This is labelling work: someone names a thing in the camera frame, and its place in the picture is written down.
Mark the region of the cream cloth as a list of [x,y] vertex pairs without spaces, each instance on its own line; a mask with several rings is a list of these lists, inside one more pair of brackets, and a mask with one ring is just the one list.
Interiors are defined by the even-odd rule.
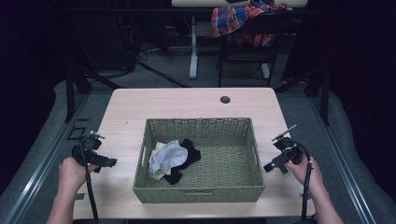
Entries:
[[165,161],[166,154],[162,153],[164,148],[164,143],[157,142],[148,159],[148,175],[157,181],[171,174],[170,165]]

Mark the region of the person's right hand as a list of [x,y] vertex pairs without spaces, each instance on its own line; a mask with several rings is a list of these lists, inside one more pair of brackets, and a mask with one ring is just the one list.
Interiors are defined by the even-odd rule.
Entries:
[[311,192],[314,192],[317,191],[319,188],[324,187],[322,174],[315,159],[313,157],[311,157],[310,160],[308,160],[307,158],[303,158],[298,165],[293,164],[290,161],[286,163],[286,167],[293,173],[293,175],[301,184],[305,183],[308,165],[311,165],[309,190]]

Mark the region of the grey metal floor rail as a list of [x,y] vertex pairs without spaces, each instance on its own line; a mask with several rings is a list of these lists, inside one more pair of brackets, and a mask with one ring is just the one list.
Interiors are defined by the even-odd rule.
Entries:
[[342,152],[339,143],[337,142],[332,129],[327,126],[320,115],[320,106],[316,98],[308,98],[308,103],[318,121],[320,129],[324,132],[327,141],[330,145],[330,152],[332,154],[333,162],[337,167],[337,171],[341,176],[349,198],[353,202],[355,210],[361,220],[361,224],[377,224],[374,214],[372,213],[366,199],[363,196],[360,186],[353,176],[350,168],[347,165],[347,160]]
[[55,105],[37,139],[0,197],[0,224],[21,224],[57,161],[62,143],[73,130],[74,122],[89,98],[88,94],[78,96],[75,112],[65,122],[66,100],[60,94],[57,95]]

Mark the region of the person's left hand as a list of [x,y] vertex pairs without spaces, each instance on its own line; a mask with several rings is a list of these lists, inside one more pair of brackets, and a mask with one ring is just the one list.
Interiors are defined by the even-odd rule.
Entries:
[[67,197],[75,196],[86,182],[86,172],[91,173],[96,168],[96,165],[90,164],[88,169],[85,169],[72,157],[64,159],[59,165],[58,194]]

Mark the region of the black chair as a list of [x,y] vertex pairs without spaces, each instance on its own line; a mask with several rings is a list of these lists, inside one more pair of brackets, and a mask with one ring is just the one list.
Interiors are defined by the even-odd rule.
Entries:
[[[282,15],[272,13],[261,14],[248,20],[235,32],[224,35],[222,37],[218,57],[218,87],[220,88],[222,86],[222,80],[234,79],[238,82],[241,82],[242,80],[263,80],[266,82],[265,86],[269,87],[272,81],[281,39],[286,33],[289,25],[289,20]],[[271,35],[272,37],[264,45],[255,45],[252,43],[237,44],[231,42],[232,37],[245,37],[247,35],[253,37],[257,35]],[[223,65],[225,63],[233,65],[238,65],[239,63],[248,63],[250,65],[257,64],[258,69],[266,63],[269,66],[269,75],[268,77],[254,77],[253,75],[225,76],[223,74]]]

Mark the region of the plaid cloth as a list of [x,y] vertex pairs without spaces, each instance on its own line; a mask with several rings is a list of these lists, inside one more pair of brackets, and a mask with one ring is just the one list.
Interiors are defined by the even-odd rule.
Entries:
[[225,36],[228,42],[238,47],[252,45],[253,47],[269,47],[276,40],[275,34],[240,34],[240,29],[248,20],[263,13],[285,10],[287,4],[275,3],[275,0],[249,0],[244,7],[215,7],[212,11],[211,26],[214,37]]

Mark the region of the black metal stand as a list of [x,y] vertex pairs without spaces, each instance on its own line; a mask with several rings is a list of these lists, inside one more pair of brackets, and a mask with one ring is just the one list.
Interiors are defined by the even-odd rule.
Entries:
[[308,84],[304,89],[306,97],[316,97],[318,91],[320,94],[319,115],[326,126],[330,125],[328,112],[329,112],[329,98],[330,98],[330,69],[326,64],[319,65],[318,67],[304,73],[299,77],[282,84],[275,88],[275,92],[283,92],[303,80],[307,80]]
[[89,83],[88,78],[93,78],[99,81],[100,83],[104,84],[105,86],[108,86],[112,90],[116,90],[120,88],[120,85],[99,75],[98,73],[94,72],[92,69],[88,68],[85,65],[72,64],[65,73],[66,105],[67,105],[67,113],[64,121],[65,123],[69,122],[76,113],[74,88],[77,87],[82,94],[91,93],[92,86]]

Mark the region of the black cloth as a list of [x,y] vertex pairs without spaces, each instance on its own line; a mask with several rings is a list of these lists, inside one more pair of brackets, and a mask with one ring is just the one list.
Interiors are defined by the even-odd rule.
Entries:
[[182,173],[180,170],[187,169],[191,164],[201,159],[201,151],[194,147],[193,142],[190,139],[185,138],[181,143],[181,146],[186,148],[188,151],[187,159],[181,165],[173,167],[170,175],[165,175],[163,177],[171,185],[175,185],[181,179]]

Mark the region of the light grey cloth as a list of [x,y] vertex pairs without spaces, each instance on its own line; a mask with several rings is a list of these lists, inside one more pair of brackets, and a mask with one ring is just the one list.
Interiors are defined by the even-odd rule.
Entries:
[[188,156],[187,149],[182,147],[177,140],[165,144],[162,153],[166,154],[165,161],[170,165],[171,169],[181,165]]

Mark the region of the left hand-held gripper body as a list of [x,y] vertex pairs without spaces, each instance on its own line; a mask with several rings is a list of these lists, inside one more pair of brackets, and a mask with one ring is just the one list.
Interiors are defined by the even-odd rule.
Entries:
[[97,166],[107,166],[108,158],[99,155],[96,150],[102,145],[102,136],[95,131],[90,131],[89,135],[82,135],[78,143],[72,148],[72,157],[81,165],[94,164]]

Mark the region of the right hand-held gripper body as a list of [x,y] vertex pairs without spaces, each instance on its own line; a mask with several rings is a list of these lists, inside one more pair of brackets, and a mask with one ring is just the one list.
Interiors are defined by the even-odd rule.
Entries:
[[275,138],[272,139],[272,142],[273,145],[280,150],[281,154],[286,155],[289,161],[291,161],[293,164],[298,165],[302,160],[301,157],[304,152],[297,142],[286,136],[286,134],[295,127],[296,124],[288,128],[286,131],[278,134]]

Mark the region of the green woven basket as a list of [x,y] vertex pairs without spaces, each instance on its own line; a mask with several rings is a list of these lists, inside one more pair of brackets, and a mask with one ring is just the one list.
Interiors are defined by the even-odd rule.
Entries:
[[[197,161],[156,180],[149,158],[159,143],[187,141]],[[255,203],[265,188],[253,124],[249,118],[148,119],[133,191],[141,203]]]

